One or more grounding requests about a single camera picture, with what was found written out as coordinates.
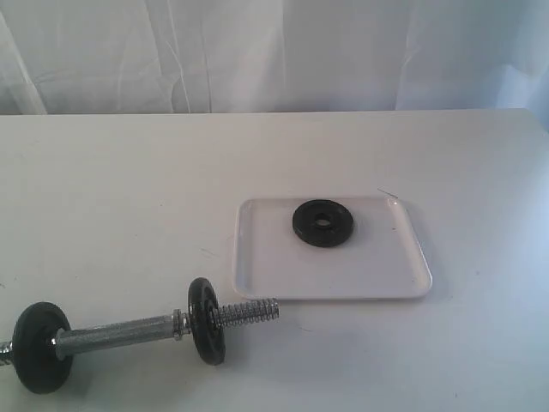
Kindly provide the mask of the black weight plate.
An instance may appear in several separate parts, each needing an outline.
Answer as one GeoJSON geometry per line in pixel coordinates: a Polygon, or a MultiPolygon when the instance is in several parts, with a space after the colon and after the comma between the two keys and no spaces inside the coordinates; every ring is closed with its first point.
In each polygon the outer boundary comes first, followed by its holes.
{"type": "Polygon", "coordinates": [[[306,244],[332,248],[349,240],[354,219],[342,204],[328,199],[312,199],[300,204],[293,212],[294,233],[306,244]]]}
{"type": "Polygon", "coordinates": [[[63,311],[51,302],[37,302],[18,318],[12,336],[15,372],[34,394],[45,395],[63,386],[73,366],[73,356],[57,357],[52,339],[60,330],[70,330],[63,311]]]}
{"type": "Polygon", "coordinates": [[[194,279],[188,288],[190,330],[198,354],[210,366],[222,364],[226,355],[224,331],[214,319],[218,308],[210,281],[204,277],[194,279]]]}

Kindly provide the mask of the chrome threaded dumbbell bar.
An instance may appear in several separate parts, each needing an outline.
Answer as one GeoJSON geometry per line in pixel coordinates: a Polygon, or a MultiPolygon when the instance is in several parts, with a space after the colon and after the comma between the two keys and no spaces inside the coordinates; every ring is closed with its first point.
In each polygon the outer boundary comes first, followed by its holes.
{"type": "MultiPolygon", "coordinates": [[[[275,299],[250,300],[219,306],[214,319],[223,330],[276,320],[280,316],[275,299]]],[[[176,309],[171,314],[152,318],[95,326],[80,330],[60,330],[52,344],[61,360],[65,356],[103,349],[119,348],[165,339],[180,340],[191,335],[188,310],[176,309]]]]}

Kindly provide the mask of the white plastic tray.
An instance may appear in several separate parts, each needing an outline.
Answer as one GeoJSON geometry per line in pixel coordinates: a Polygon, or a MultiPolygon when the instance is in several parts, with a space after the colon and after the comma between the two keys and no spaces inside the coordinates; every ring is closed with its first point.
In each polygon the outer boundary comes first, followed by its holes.
{"type": "Polygon", "coordinates": [[[404,203],[339,197],[353,217],[340,245],[305,243],[293,230],[302,198],[255,198],[237,213],[234,290],[246,299],[404,300],[425,296],[432,275],[404,203]]]}

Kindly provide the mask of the white backdrop curtain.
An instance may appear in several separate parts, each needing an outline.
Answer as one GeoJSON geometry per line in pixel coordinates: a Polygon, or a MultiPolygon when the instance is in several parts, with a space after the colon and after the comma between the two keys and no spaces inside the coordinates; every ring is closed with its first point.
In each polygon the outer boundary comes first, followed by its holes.
{"type": "Polygon", "coordinates": [[[4,113],[525,107],[545,1],[4,1],[4,113]]]}

